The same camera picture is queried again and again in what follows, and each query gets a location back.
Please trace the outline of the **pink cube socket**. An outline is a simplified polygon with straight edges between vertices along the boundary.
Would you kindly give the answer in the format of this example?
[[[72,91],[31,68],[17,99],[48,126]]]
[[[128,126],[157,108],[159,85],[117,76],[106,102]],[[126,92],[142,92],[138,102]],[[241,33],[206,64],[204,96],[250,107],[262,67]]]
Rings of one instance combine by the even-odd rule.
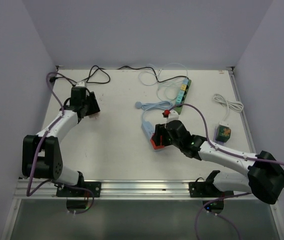
[[[89,117],[90,119],[98,119],[98,118],[99,118],[99,115],[100,115],[100,113],[94,113],[94,114],[89,115],[88,117]]]

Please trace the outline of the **red cube socket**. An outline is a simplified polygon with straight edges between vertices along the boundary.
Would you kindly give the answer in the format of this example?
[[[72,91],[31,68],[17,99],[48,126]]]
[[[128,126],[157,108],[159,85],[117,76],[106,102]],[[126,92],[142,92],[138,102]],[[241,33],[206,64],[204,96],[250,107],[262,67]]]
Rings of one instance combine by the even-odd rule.
[[[150,140],[150,143],[151,143],[154,150],[160,150],[160,149],[165,148],[165,145],[162,142],[162,136],[161,135],[160,136],[153,135],[151,140]]]

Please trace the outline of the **green power strip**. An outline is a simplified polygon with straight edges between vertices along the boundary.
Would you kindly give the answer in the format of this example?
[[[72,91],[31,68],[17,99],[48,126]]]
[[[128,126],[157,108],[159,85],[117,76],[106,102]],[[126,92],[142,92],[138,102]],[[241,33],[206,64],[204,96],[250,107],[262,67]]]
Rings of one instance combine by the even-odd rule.
[[[176,97],[176,101],[175,101],[175,108],[174,110],[180,115],[182,112],[182,108],[183,108],[183,103],[185,102],[186,98],[187,98],[187,94],[188,91],[190,89],[192,80],[190,80],[189,78],[185,78],[182,81],[182,85],[179,89],[179,92],[177,94]]]

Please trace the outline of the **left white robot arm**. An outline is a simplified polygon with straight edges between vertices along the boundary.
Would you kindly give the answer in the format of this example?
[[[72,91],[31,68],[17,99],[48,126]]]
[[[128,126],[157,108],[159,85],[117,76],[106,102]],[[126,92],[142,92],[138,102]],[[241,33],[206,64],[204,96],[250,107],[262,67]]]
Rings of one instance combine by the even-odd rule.
[[[64,166],[60,143],[82,119],[99,114],[100,108],[95,93],[85,86],[72,87],[71,96],[64,103],[57,101],[60,110],[56,118],[42,131],[23,140],[22,174],[29,179],[29,196],[33,179],[68,185],[68,191],[77,197],[86,189],[82,173]]]

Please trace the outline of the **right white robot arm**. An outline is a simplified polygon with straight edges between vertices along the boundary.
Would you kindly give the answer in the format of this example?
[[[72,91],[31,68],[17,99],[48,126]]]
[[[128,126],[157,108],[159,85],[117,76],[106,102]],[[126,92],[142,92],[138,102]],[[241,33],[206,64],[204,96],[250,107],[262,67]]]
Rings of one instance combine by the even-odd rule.
[[[151,143],[155,149],[175,146],[188,158],[233,170],[233,173],[219,170],[210,173],[204,185],[209,196],[227,191],[244,192],[273,205],[284,188],[284,169],[270,153],[240,152],[212,143],[206,137],[191,134],[179,120],[157,124]]]

